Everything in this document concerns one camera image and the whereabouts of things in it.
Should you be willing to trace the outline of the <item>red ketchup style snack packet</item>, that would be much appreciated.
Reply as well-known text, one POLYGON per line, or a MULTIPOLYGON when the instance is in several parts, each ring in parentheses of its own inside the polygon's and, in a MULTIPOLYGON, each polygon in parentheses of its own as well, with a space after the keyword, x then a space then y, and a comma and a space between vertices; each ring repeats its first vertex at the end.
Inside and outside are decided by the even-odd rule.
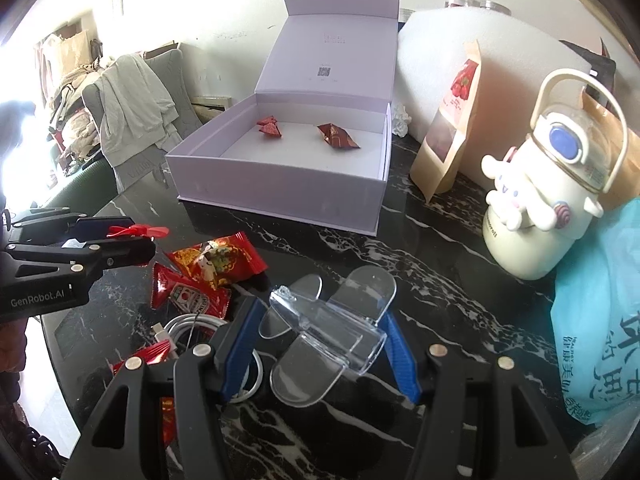
POLYGON ((167 303, 184 314, 206 314, 224 318, 231 302, 229 289, 211 289, 156 262, 152 269, 151 308, 167 303))

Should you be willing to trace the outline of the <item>clear acrylic holder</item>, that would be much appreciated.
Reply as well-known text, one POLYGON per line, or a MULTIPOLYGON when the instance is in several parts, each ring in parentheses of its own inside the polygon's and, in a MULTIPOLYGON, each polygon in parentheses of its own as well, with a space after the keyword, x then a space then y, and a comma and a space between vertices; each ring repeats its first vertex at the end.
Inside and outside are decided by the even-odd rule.
POLYGON ((273 289, 259 326, 265 340, 295 335, 269 378, 273 394, 292 408, 318 403, 343 375, 367 373, 387 339, 381 322, 397 292, 390 272, 360 266, 327 300, 322 286, 309 274, 273 289))

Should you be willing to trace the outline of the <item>red cartoon figure snack packet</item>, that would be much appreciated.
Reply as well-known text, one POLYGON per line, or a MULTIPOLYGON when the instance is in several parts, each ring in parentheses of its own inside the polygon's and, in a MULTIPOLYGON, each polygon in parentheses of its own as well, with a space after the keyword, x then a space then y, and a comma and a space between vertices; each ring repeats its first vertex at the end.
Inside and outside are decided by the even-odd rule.
POLYGON ((167 257, 184 276, 211 289, 249 280, 268 269, 242 231, 168 252, 167 257))

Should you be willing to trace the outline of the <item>red gold character snack packet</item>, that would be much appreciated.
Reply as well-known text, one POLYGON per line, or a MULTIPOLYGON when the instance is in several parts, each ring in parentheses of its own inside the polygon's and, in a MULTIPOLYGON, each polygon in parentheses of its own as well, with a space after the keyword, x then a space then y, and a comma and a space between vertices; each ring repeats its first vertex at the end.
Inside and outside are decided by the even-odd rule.
MULTIPOLYGON (((113 376, 116 376, 119 370, 126 366, 126 363, 133 358, 138 358, 152 372, 153 378, 161 378, 166 376, 168 367, 165 363, 171 363, 174 359, 175 345, 171 339, 162 339, 154 342, 150 346, 144 347, 127 359, 124 359, 115 365, 110 366, 113 376)), ((160 411, 162 412, 162 433, 163 444, 168 448, 172 442, 177 439, 177 423, 175 413, 174 394, 168 389, 169 380, 163 381, 160 387, 165 394, 160 396, 160 411)))

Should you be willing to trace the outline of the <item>red candy packet white text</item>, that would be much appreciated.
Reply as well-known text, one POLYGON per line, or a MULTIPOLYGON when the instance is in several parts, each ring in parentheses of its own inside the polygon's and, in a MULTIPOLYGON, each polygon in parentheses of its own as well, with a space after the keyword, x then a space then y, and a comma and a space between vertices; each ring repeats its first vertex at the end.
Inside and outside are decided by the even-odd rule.
POLYGON ((278 121, 274 116, 264 117, 256 122, 258 125, 258 131, 265 136, 273 136, 274 138, 280 138, 282 133, 278 126, 278 121))

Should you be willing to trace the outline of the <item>dark brown candy packet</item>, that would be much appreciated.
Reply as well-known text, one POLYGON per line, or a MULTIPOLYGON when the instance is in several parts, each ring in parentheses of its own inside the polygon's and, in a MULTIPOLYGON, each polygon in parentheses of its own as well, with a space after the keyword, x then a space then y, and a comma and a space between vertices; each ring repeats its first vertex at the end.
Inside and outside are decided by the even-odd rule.
POLYGON ((359 150, 360 146, 342 127, 328 122, 327 124, 318 125, 318 130, 322 135, 322 139, 334 150, 359 150))

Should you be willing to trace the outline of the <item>dark green sofa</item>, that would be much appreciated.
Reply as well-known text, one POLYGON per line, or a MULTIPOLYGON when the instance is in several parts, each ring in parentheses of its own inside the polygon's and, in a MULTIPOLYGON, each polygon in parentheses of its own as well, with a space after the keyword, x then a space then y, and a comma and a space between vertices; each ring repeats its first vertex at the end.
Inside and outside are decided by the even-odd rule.
POLYGON ((115 175, 105 159, 81 169, 77 177, 56 194, 47 207, 68 207, 93 216, 118 194, 115 175))

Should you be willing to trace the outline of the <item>grey sweatshirt on chair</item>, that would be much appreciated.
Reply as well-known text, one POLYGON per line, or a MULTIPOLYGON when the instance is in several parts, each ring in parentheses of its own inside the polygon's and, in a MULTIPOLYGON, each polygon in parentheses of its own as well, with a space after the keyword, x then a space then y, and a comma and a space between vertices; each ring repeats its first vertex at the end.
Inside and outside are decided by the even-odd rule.
POLYGON ((175 102, 141 56, 118 58, 96 80, 96 88, 103 107, 101 148, 112 167, 151 146, 168 152, 181 142, 175 102))

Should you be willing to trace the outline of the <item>pile of clothes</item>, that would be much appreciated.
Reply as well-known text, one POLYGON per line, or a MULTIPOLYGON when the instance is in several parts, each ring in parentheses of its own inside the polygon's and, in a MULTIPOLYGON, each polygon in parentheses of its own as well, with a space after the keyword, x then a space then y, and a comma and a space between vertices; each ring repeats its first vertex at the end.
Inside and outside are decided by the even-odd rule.
POLYGON ((102 58, 96 28, 81 20, 64 24, 37 44, 40 91, 49 116, 47 139, 54 143, 55 165, 66 174, 99 144, 82 92, 101 75, 102 58))

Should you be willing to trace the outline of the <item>grey leaf pattern chair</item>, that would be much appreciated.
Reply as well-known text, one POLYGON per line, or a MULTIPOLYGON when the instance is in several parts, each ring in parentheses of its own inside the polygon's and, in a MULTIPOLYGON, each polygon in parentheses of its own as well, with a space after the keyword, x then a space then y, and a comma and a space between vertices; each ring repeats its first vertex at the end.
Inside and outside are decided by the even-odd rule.
POLYGON ((125 54, 82 90, 119 193, 203 125, 186 92, 182 62, 178 49, 148 60, 125 54))

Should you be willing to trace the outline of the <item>light blue plastic bag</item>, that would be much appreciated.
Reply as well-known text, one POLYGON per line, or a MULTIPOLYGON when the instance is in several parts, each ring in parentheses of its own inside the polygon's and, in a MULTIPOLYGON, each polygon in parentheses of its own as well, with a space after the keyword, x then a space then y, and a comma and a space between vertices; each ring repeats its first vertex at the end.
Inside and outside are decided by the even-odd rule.
POLYGON ((555 268, 561 391, 583 424, 639 397, 639 272, 636 198, 593 222, 555 268))

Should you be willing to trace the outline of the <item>clear plastic bag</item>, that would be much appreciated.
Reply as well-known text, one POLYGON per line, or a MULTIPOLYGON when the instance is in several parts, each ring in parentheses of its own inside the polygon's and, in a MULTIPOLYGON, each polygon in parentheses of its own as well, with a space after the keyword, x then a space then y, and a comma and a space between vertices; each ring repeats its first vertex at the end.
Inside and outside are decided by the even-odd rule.
POLYGON ((622 456, 624 447, 639 427, 639 404, 620 406, 602 425, 584 437, 570 459, 579 479, 603 479, 622 456))

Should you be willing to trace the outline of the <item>kraft hawthorn snack pouch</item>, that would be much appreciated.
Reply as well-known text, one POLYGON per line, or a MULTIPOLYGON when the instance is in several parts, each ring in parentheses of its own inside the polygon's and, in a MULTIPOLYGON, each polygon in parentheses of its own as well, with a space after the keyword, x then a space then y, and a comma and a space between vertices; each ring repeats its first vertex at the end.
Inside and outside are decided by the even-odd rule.
POLYGON ((425 203, 452 188, 473 125, 476 97, 482 76, 482 55, 476 39, 448 76, 446 92, 427 129, 409 177, 420 190, 425 203))

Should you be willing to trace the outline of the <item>open lavender gift box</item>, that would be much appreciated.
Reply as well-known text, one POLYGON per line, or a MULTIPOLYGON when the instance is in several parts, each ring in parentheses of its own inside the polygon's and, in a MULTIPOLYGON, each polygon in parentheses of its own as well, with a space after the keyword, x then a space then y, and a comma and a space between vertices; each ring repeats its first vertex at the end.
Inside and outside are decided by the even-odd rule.
POLYGON ((390 172, 399 0, 284 3, 254 93, 167 154, 178 196, 372 235, 390 172), (258 131, 268 116, 280 138, 258 131), (360 149, 326 144, 328 122, 360 149))

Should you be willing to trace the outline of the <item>crumpled white tissue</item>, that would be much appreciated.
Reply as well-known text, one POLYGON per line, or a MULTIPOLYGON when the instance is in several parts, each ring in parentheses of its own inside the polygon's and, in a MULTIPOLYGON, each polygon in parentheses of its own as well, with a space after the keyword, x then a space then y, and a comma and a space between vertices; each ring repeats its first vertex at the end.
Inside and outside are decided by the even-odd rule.
POLYGON ((409 132, 412 118, 401 103, 394 103, 392 107, 392 133, 398 138, 404 138, 409 132))

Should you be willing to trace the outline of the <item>white cartoon dog water bottle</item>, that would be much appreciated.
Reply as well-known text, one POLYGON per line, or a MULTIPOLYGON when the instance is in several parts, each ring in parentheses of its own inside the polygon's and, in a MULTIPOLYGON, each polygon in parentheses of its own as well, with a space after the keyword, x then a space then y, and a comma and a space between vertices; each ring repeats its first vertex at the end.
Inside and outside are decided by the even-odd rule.
POLYGON ((506 272, 526 281, 547 275, 592 219, 602 217, 607 193, 626 157, 629 133, 620 103, 596 78, 572 68, 551 72, 541 84, 530 133, 502 159, 486 155, 480 166, 494 186, 486 195, 483 236, 506 272), (606 135, 582 107, 553 101, 558 84, 577 81, 610 103, 623 143, 610 166, 606 135))

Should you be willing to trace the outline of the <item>brown paper bag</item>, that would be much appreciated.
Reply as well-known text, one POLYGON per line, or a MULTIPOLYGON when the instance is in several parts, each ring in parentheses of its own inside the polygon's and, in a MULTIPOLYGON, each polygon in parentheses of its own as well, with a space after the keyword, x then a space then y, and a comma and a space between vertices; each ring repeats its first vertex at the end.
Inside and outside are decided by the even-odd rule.
MULTIPOLYGON (((610 166, 613 166, 622 148, 623 136, 620 130, 620 120, 605 106, 599 104, 587 91, 580 97, 582 108, 597 122, 601 131, 606 135, 606 145, 610 152, 610 166)), ((605 211, 614 210, 639 196, 640 192, 640 151, 639 136, 634 130, 628 129, 629 145, 623 165, 612 184, 612 188, 600 195, 600 203, 605 211)))

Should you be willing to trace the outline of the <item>white foam board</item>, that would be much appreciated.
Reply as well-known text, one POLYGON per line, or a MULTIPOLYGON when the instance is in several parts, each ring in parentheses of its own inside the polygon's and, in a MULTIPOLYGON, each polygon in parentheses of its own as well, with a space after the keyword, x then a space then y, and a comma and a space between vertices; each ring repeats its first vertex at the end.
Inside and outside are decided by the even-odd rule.
POLYGON ((536 27, 494 11, 441 8, 414 12, 399 32, 394 101, 411 117, 409 134, 422 141, 470 47, 480 50, 480 86, 460 172, 481 188, 486 154, 497 158, 529 133, 539 88, 551 72, 590 64, 536 27))

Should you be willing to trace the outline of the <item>black board behind foam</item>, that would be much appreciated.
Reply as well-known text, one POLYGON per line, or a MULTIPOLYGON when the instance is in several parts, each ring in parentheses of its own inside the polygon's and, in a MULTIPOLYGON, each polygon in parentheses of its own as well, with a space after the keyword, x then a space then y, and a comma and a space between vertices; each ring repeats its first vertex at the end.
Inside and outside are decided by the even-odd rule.
POLYGON ((614 91, 616 63, 612 58, 609 58, 607 55, 597 54, 567 40, 561 40, 561 44, 569 47, 570 50, 586 60, 590 64, 590 75, 596 78, 600 84, 603 84, 609 92, 614 91))

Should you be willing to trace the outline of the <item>clear jar purple label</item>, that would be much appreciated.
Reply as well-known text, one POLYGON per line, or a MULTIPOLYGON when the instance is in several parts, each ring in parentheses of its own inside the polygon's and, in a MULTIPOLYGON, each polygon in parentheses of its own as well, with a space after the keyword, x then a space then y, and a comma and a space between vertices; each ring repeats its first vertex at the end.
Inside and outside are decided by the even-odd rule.
POLYGON ((478 5, 486 10, 491 10, 509 16, 512 15, 511 10, 507 6, 503 6, 502 4, 492 0, 480 0, 478 5))

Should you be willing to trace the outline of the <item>wooden picture frame on floor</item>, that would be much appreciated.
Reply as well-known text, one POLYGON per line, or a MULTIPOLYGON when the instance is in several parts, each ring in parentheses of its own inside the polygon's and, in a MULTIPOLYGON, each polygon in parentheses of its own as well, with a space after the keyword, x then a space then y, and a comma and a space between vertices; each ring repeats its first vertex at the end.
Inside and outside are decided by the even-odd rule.
POLYGON ((232 99, 230 96, 194 96, 191 105, 198 119, 206 124, 232 107, 232 99))

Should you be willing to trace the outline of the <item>wooden wall frame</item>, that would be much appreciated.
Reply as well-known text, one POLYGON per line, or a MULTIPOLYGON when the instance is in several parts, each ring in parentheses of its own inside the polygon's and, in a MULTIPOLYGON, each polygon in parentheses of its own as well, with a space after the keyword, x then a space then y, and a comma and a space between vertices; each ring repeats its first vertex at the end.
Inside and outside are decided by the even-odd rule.
POLYGON ((630 54, 634 54, 634 50, 628 42, 623 31, 615 23, 613 15, 605 9, 604 4, 600 0, 578 0, 588 12, 617 40, 617 42, 625 48, 630 54))

